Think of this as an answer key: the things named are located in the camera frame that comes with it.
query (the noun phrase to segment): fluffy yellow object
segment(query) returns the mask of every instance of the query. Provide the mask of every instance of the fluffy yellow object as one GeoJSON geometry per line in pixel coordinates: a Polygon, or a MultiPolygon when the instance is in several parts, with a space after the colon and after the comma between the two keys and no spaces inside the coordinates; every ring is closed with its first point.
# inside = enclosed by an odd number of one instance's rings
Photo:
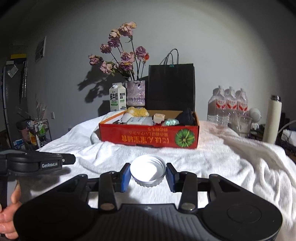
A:
{"type": "Polygon", "coordinates": [[[134,117],[149,116],[148,111],[144,107],[141,107],[141,108],[129,107],[126,110],[126,113],[130,113],[134,117]]]}

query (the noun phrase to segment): bouquet of dried flowers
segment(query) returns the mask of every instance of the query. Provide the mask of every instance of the bouquet of dried flowers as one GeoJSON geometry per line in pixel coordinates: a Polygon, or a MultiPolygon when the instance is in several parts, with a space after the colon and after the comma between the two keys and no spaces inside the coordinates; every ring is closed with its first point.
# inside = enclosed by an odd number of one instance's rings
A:
{"type": "Polygon", "coordinates": [[[124,23],[117,29],[112,29],[111,33],[109,34],[109,41],[107,44],[102,44],[100,50],[102,53],[111,54],[113,59],[111,61],[104,61],[101,56],[97,55],[89,55],[89,63],[90,65],[96,65],[102,62],[100,70],[103,71],[105,74],[112,74],[113,76],[115,73],[121,73],[122,76],[126,78],[132,78],[132,80],[141,80],[143,69],[146,64],[146,61],[149,59],[149,54],[147,53],[146,49],[143,46],[139,46],[134,49],[133,46],[133,29],[137,27],[135,22],[124,23]],[[130,40],[127,43],[131,43],[132,45],[132,52],[125,52],[123,50],[123,46],[121,43],[121,37],[128,37],[130,40]],[[120,61],[116,59],[114,56],[114,51],[118,49],[120,53],[120,61]],[[136,62],[136,73],[134,71],[134,62],[136,62]]]}

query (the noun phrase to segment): human hand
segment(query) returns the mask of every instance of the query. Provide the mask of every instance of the human hand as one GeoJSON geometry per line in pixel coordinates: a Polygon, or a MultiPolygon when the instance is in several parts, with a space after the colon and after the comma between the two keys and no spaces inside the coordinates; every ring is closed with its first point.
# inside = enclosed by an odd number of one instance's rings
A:
{"type": "Polygon", "coordinates": [[[18,234],[13,224],[13,216],[17,209],[22,205],[20,203],[20,183],[17,181],[14,192],[11,194],[11,204],[2,210],[0,205],[0,233],[5,234],[9,239],[18,238],[18,234]]]}

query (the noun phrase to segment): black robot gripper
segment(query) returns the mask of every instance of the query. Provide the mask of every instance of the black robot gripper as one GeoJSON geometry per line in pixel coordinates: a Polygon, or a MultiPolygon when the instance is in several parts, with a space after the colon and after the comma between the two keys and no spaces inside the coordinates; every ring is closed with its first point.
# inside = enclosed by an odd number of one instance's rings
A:
{"type": "Polygon", "coordinates": [[[14,225],[21,241],[269,241],[281,225],[280,211],[268,201],[229,180],[177,172],[167,164],[171,192],[182,192],[174,204],[122,204],[115,192],[127,191],[130,164],[120,172],[88,179],[78,175],[23,204],[14,225]],[[88,206],[99,193],[98,208],[88,206]],[[197,193],[207,192],[208,205],[198,208],[197,193]]]}

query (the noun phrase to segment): red cardboard box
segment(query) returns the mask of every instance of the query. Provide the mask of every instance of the red cardboard box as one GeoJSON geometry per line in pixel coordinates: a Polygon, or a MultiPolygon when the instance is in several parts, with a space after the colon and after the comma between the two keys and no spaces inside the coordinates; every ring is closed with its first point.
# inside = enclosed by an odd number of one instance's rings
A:
{"type": "MultiPolygon", "coordinates": [[[[150,116],[155,113],[164,114],[166,118],[176,118],[182,111],[175,110],[148,110],[150,116]]],[[[121,119],[125,112],[116,114],[99,123],[97,135],[102,141],[116,144],[173,147],[194,149],[197,147],[200,124],[193,112],[194,126],[143,126],[113,124],[121,119]]]]}

